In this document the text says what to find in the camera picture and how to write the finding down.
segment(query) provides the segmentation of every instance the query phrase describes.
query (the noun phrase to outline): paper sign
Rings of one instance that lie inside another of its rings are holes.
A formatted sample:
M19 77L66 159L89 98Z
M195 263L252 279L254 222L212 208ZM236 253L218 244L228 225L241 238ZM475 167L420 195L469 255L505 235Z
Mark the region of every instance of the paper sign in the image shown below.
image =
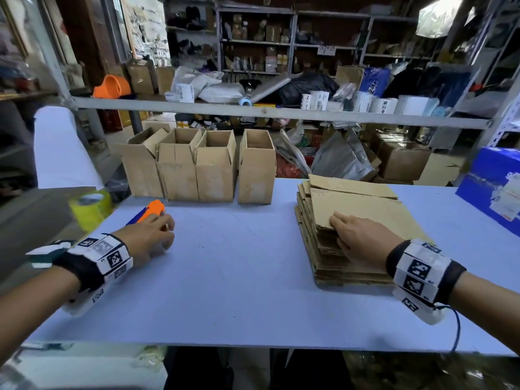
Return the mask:
M336 47L334 45L320 45L318 46L318 54L322 54L324 56L335 56Z

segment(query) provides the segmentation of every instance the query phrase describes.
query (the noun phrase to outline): table surface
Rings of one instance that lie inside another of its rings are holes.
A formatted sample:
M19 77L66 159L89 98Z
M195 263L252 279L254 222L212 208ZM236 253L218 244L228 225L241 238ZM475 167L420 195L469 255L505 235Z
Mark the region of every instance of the table surface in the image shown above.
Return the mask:
M166 203L175 242L132 269L81 318L58 310L29 341L447 352L452 312L429 326L390 287L320 288L296 222L299 180L277 179L271 205ZM455 195L455 188L391 185L446 255L520 292L520 238ZM99 227L124 226L148 198L130 197ZM459 352L514 355L461 317Z

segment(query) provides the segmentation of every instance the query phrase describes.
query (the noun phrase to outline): storage rack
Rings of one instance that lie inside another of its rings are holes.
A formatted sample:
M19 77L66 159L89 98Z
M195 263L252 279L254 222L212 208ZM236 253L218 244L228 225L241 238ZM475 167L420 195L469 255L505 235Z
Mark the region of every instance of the storage rack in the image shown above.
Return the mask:
M288 43L273 43L266 41L254 41L254 40L240 40L240 39L224 39L222 34L222 12L231 12L231 13L261 13L261 14L285 14L291 15L291 23L290 23L290 32L291 38ZM319 45L314 44L297 44L296 43L296 34L298 30L298 17L299 16L314 16L314 17L329 17L329 18L341 18L341 19L356 19L362 20L361 23L361 32L365 30L367 27L367 38L362 47L356 46L338 46L336 45L336 50L351 50L356 54L356 58L359 58L359 64L365 64L365 57L373 57L373 58L389 58L394 60L428 60L432 61L433 56L430 57L422 57L422 56L392 56L390 54L375 54L375 53L367 53L367 46L370 39L370 34L372 33L372 27L374 22L402 22L408 24L417 24L417 18L407 18L407 17L399 17L399 16L386 16L386 15L373 15L367 13L357 13L357 12L332 12L332 11L295 11L288 8L272 8L269 6L254 6L249 8L235 8L231 6L222 6L219 3L215 5L215 13L216 13L216 21L217 21L217 66L219 71L225 72L238 72L244 73L244 71L230 71L230 70L222 70L223 67L223 45L224 44L259 44L265 46L288 46L288 72L289 74L292 72L294 65L294 51L297 48L318 48ZM251 74L258 75L278 75L279 73L265 73L263 71L249 71Z
M90 97L75 97L71 95L65 77L63 76L61 65L51 44L49 33L47 32L42 16L38 9L37 1L23 0L23 3L27 11L28 22L31 25L37 41L41 46L42 54L45 58L49 71L57 82L61 104L71 109L182 112L190 114L198 113L227 116L292 118L316 121L380 123L407 126L453 127L482 130L483 133L474 147L474 152L483 146L496 146L500 138L506 132L520 131L518 127L510 123L512 120L516 119L520 113L520 74L517 74L517 77L515 78L514 84L512 85L506 100L504 101L502 107L498 110L495 117L491 120L458 117L442 118L433 116L386 115L359 112L309 111L290 108L207 103L188 104L167 102L163 99L160 99L160 97L158 97L157 101L124 99L109 100ZM294 28L296 21L297 19L293 19L292 23Z

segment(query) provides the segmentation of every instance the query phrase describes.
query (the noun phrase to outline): left hand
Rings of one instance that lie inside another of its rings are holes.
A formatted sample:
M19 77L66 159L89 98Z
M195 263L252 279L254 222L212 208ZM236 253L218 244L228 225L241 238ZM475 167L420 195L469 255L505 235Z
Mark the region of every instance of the left hand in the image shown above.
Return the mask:
M112 235L122 240L128 254L134 258L134 266L141 266L150 261L150 250L154 245L161 243L168 250L175 235L175 222L170 215L150 215L139 223L134 223L115 231Z

